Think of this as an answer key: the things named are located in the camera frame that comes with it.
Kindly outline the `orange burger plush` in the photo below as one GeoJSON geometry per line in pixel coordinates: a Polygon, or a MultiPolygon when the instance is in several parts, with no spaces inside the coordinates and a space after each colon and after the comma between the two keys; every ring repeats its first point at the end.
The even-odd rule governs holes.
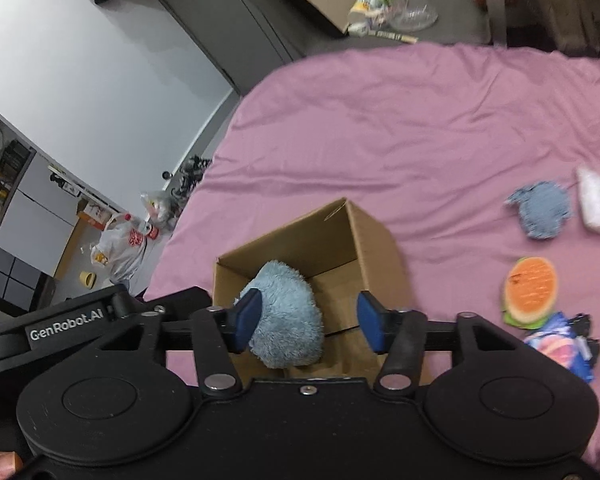
{"type": "Polygon", "coordinates": [[[503,321],[523,330],[540,328],[552,315],[558,293],[554,264],[524,257],[509,270],[503,285],[503,321]]]}

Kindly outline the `black fabric piece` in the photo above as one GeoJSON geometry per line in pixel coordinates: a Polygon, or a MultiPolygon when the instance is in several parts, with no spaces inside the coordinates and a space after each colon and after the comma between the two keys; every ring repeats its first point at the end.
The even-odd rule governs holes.
{"type": "Polygon", "coordinates": [[[576,343],[585,362],[591,368],[596,367],[600,357],[600,340],[591,336],[592,318],[589,314],[579,313],[570,318],[569,325],[576,336],[576,343]]]}

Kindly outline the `blue pink printed pouch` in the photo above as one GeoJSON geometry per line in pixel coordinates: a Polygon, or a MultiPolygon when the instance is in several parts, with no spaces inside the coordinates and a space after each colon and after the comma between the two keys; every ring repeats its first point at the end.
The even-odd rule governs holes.
{"type": "Polygon", "coordinates": [[[524,342],[590,384],[595,367],[589,367],[583,359],[569,320],[562,312],[556,312],[524,342]]]}

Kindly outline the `white plastic bag large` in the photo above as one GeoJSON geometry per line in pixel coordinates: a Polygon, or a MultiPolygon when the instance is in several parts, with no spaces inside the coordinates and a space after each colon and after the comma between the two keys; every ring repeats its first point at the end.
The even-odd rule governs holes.
{"type": "Polygon", "coordinates": [[[600,174],[579,167],[576,175],[582,221],[589,230],[600,234],[600,174]]]}

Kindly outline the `fluffy light blue plush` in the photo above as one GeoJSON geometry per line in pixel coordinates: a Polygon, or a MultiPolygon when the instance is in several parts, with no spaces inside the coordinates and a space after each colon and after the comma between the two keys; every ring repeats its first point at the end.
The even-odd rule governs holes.
{"type": "Polygon", "coordinates": [[[323,315],[302,274],[286,263],[271,260],[236,301],[250,289],[257,289],[262,296],[260,321],[249,341],[251,353],[272,370],[318,362],[325,339],[323,315]]]}

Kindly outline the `yellow slipper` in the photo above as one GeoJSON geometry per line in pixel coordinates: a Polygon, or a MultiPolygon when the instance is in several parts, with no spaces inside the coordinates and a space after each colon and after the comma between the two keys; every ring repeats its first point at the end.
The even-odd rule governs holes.
{"type": "Polygon", "coordinates": [[[92,289],[96,282],[96,274],[91,271],[83,271],[80,273],[80,283],[87,289],[92,289]]]}

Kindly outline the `brown cardboard box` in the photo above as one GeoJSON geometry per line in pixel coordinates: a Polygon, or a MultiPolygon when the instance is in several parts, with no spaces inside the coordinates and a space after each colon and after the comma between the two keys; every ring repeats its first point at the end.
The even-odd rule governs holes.
{"type": "Polygon", "coordinates": [[[219,257],[213,300],[230,306],[265,263],[288,264],[306,279],[323,313],[325,350],[310,366],[272,370],[250,351],[232,360],[246,384],[254,378],[364,377],[384,364],[368,346],[356,317],[362,290],[386,308],[416,307],[408,267],[390,231],[358,205],[340,198],[219,257]]]}

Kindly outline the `grey white cabinet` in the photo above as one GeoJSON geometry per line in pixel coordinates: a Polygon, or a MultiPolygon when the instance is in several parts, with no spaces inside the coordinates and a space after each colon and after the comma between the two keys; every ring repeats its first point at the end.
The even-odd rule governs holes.
{"type": "Polygon", "coordinates": [[[76,239],[109,210],[0,119],[0,307],[11,314],[45,307],[76,239]]]}

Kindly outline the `white plastic shopping bag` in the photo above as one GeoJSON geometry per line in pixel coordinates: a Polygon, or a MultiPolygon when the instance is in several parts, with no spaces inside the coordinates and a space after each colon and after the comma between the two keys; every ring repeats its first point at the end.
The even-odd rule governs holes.
{"type": "Polygon", "coordinates": [[[142,264],[148,242],[159,234],[158,226],[134,214],[115,214],[91,248],[91,263],[104,270],[112,284],[126,283],[142,264]]]}

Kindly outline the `blue denim plush piece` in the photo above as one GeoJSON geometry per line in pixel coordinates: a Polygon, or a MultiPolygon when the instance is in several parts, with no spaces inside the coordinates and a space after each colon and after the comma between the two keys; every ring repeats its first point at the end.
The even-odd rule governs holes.
{"type": "Polygon", "coordinates": [[[571,217],[567,191],[555,181],[539,181],[517,188],[505,201],[515,207],[521,229],[532,240],[552,240],[571,217]]]}

